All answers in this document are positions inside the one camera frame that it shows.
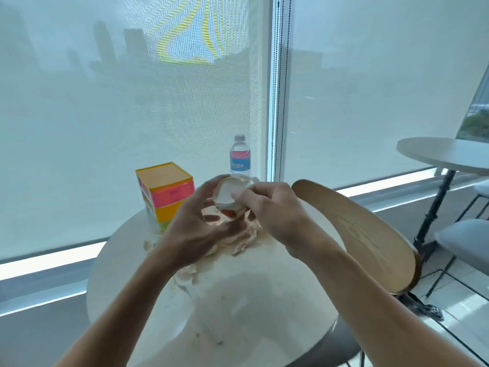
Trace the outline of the person's left hand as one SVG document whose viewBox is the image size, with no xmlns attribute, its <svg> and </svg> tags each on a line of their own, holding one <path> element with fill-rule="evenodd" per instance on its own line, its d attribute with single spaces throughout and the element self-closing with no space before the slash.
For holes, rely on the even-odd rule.
<svg viewBox="0 0 489 367">
<path fill-rule="evenodd" d="M 203 215 L 202 210 L 193 210 L 190 197 L 177 210 L 161 241 L 151 253 L 161 271 L 167 275 L 196 263 L 218 241 L 232 237 L 247 227 L 243 220 L 210 225 L 209 222 L 219 220 L 219 216 Z"/>
</svg>

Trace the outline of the person's right hand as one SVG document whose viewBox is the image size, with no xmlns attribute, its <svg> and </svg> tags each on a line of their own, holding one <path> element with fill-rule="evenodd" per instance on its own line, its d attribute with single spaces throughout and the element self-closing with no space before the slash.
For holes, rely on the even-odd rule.
<svg viewBox="0 0 489 367">
<path fill-rule="evenodd" d="M 285 245 L 293 257 L 307 265 L 325 263 L 327 257 L 331 259 L 341 252 L 337 242 L 305 211 L 292 189 L 290 219 L 271 226 L 261 226 Z"/>
</svg>

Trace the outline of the partly peeled citrus fruit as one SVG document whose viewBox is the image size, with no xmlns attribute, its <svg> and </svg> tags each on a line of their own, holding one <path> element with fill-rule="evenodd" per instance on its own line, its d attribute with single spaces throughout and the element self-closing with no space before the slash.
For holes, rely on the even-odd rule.
<svg viewBox="0 0 489 367">
<path fill-rule="evenodd" d="M 233 199 L 232 194 L 245 190 L 259 182 L 259 178 L 249 177 L 244 174 L 232 174 L 222 179 L 216 186 L 212 196 L 216 209 L 230 220 L 241 219 L 245 215 L 247 208 L 243 204 L 237 203 Z"/>
</svg>

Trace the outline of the person's right forearm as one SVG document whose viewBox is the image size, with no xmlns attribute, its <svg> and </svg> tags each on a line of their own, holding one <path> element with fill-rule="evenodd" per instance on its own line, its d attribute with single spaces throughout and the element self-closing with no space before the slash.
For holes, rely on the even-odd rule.
<svg viewBox="0 0 489 367">
<path fill-rule="evenodd" d="M 326 233 L 302 232 L 293 250 L 374 367 L 483 367 L 384 290 Z"/>
</svg>

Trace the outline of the person's left forearm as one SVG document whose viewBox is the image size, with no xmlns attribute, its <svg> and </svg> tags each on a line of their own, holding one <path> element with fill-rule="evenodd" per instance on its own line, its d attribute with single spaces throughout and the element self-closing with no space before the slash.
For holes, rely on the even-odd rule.
<svg viewBox="0 0 489 367">
<path fill-rule="evenodd" d="M 162 289 L 178 270 L 207 251 L 164 245 L 147 255 L 109 307 L 54 367 L 127 367 Z"/>
</svg>

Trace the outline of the colourful striped cardboard box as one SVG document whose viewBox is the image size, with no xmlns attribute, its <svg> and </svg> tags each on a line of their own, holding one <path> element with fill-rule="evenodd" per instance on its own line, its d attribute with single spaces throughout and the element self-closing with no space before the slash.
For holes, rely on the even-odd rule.
<svg viewBox="0 0 489 367">
<path fill-rule="evenodd" d="M 195 191 L 193 177 L 173 162 L 137 169 L 138 184 L 150 225 L 161 233 Z"/>
</svg>

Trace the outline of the clear plastic water bottle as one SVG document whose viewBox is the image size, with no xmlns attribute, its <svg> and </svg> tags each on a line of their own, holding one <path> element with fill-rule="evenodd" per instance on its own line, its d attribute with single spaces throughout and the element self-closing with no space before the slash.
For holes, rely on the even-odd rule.
<svg viewBox="0 0 489 367">
<path fill-rule="evenodd" d="M 251 150 L 246 142 L 246 136 L 234 136 L 234 143 L 229 151 L 230 174 L 251 175 Z"/>
</svg>

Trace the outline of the pile of fruit peel scraps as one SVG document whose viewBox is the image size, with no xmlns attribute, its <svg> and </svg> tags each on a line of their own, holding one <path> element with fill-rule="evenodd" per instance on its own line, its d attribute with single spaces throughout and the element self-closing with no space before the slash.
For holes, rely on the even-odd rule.
<svg viewBox="0 0 489 367">
<path fill-rule="evenodd" d="M 256 218 L 250 220 L 248 213 L 244 216 L 244 221 L 247 224 L 245 230 L 232 237 L 218 241 L 198 262 L 180 269 L 176 273 L 174 281 L 189 280 L 191 284 L 197 284 L 199 283 L 199 275 L 206 271 L 205 266 L 215 261 L 219 255 L 237 256 L 253 246 L 261 234 L 262 226 Z"/>
</svg>

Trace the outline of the wide white roller blind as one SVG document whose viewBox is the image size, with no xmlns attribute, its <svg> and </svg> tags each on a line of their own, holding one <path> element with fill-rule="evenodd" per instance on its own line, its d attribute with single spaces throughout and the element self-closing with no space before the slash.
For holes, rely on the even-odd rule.
<svg viewBox="0 0 489 367">
<path fill-rule="evenodd" d="M 272 0 L 0 0 L 0 262 L 111 235 L 135 170 L 266 173 Z"/>
</svg>

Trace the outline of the curved wooden chair back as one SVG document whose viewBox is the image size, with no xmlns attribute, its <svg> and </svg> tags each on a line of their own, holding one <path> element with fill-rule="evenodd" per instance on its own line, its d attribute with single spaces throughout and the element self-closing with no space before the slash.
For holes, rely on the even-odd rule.
<svg viewBox="0 0 489 367">
<path fill-rule="evenodd" d="M 389 293 L 400 295 L 418 284 L 421 257 L 387 222 L 350 198 L 314 181 L 300 179 L 291 188 L 298 198 L 332 223 L 346 251 Z"/>
</svg>

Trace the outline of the narrow white roller blind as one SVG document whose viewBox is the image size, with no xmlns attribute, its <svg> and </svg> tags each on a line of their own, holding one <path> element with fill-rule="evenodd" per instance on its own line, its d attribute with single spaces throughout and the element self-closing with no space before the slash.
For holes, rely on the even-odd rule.
<svg viewBox="0 0 489 367">
<path fill-rule="evenodd" d="M 489 0 L 291 0 L 283 178 L 340 188 L 425 167 L 489 65 Z"/>
</svg>

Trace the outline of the white round side table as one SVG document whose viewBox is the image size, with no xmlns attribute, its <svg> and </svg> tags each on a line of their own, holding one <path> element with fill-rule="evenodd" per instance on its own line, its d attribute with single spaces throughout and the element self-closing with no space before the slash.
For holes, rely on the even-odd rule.
<svg viewBox="0 0 489 367">
<path fill-rule="evenodd" d="M 411 137 L 396 150 L 409 159 L 434 167 L 489 177 L 489 144 L 446 137 Z"/>
</svg>

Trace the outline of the black ornate metal foot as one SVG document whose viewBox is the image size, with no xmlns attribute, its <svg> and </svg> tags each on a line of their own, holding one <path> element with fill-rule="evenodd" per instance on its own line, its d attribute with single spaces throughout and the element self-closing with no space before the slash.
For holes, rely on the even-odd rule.
<svg viewBox="0 0 489 367">
<path fill-rule="evenodd" d="M 427 317 L 437 322 L 444 321 L 443 312 L 439 308 L 431 304 L 423 303 L 421 299 L 412 292 L 405 292 L 397 295 L 396 299 L 419 317 Z"/>
</svg>

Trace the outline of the grey cushioned chair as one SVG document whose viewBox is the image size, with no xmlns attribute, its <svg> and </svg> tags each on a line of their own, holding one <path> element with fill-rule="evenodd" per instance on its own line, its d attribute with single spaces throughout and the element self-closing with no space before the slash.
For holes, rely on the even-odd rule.
<svg viewBox="0 0 489 367">
<path fill-rule="evenodd" d="M 429 298 L 457 259 L 489 277 L 489 220 L 467 219 L 455 222 L 435 234 L 439 246 L 452 254 L 451 259 L 426 293 Z"/>
</svg>

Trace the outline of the white window frame post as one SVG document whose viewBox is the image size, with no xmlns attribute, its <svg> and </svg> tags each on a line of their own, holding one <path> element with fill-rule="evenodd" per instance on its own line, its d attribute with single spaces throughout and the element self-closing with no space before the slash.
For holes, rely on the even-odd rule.
<svg viewBox="0 0 489 367">
<path fill-rule="evenodd" d="M 284 180 L 292 19 L 292 0 L 272 0 L 266 159 L 266 180 L 272 182 Z"/>
</svg>

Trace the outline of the black metal table pedestal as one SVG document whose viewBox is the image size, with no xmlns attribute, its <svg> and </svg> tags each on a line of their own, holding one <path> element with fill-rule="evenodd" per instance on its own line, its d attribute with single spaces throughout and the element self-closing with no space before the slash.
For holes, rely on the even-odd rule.
<svg viewBox="0 0 489 367">
<path fill-rule="evenodd" d="M 433 202 L 431 203 L 430 208 L 427 210 L 425 214 L 425 218 L 423 223 L 421 224 L 417 235 L 413 240 L 413 245 L 415 249 L 418 251 L 422 261 L 425 263 L 431 253 L 433 252 L 432 246 L 430 244 L 425 244 L 426 236 L 431 228 L 432 223 L 438 218 L 437 213 L 441 207 L 441 204 L 450 189 L 450 185 L 455 177 L 456 171 L 448 170 L 446 175 L 444 176 L 442 183 L 438 188 L 438 192 L 435 195 Z"/>
</svg>

